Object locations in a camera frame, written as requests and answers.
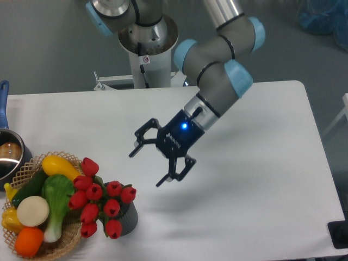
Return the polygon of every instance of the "wicker basket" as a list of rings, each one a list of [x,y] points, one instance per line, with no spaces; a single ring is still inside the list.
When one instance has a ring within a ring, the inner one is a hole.
[[[24,184],[26,184],[32,178],[32,175],[40,169],[42,160],[48,155],[58,155],[65,158],[79,170],[78,166],[80,160],[74,155],[65,152],[48,152],[47,154],[42,154],[41,156],[31,159],[30,162],[21,167],[20,171],[17,172],[16,176],[13,178],[11,186],[15,189],[20,189]],[[6,210],[9,207],[11,207],[11,204],[7,200],[3,209]],[[81,239],[81,223],[77,222],[80,215],[81,210],[71,210],[64,218],[61,238],[55,243],[43,243],[35,257],[30,260],[50,261],[59,258],[72,250]],[[14,249],[17,238],[16,234],[5,228],[3,228],[3,232],[5,242],[12,250],[12,253],[21,257]]]

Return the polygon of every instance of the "blue led light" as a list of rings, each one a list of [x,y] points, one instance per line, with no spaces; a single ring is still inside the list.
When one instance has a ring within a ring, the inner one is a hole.
[[[187,123],[183,123],[183,124],[181,124],[181,129],[187,129]]]

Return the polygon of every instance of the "white table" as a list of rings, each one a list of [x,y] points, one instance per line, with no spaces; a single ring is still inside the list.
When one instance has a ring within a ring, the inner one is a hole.
[[[135,158],[134,131],[165,125],[198,88],[10,96],[10,129],[34,155],[65,151],[100,164],[105,181],[137,188],[136,229],[101,226],[61,260],[281,260],[347,254],[327,223],[344,216],[304,86],[255,83],[190,150],[181,182],[155,184],[167,160],[154,145]],[[5,199],[0,194],[0,204]],[[4,242],[1,260],[15,260]]]

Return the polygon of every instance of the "black object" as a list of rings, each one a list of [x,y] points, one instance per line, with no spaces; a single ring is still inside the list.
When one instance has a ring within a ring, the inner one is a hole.
[[[22,138],[15,132],[8,129],[6,117],[7,96],[9,91],[9,82],[3,80],[0,83],[0,146],[11,143],[21,148],[21,156],[18,160],[6,158],[0,154],[0,191],[4,191],[4,184],[11,183],[26,162],[32,158],[32,153],[24,144]]]
[[[333,246],[337,249],[348,248],[348,221],[333,221],[327,224]]]
[[[157,119],[152,118],[135,132],[138,144],[129,154],[130,157],[135,156],[145,144],[155,144],[156,148],[169,160],[168,173],[156,184],[157,187],[167,179],[181,181],[195,165],[196,160],[187,155],[187,151],[204,134],[204,131],[193,121],[202,110],[201,107],[198,107],[191,117],[188,117],[181,110],[164,127],[160,126]],[[151,128],[158,130],[157,137],[155,139],[145,139],[144,134]],[[177,158],[180,157],[185,158],[185,168],[181,173],[177,173],[176,162]]]

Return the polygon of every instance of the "metal pot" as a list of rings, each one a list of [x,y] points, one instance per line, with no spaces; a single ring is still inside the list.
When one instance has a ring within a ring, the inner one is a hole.
[[[32,158],[32,153],[25,146],[22,138],[9,130],[6,117],[9,82],[0,83],[0,191],[4,184],[11,183],[17,171]]]

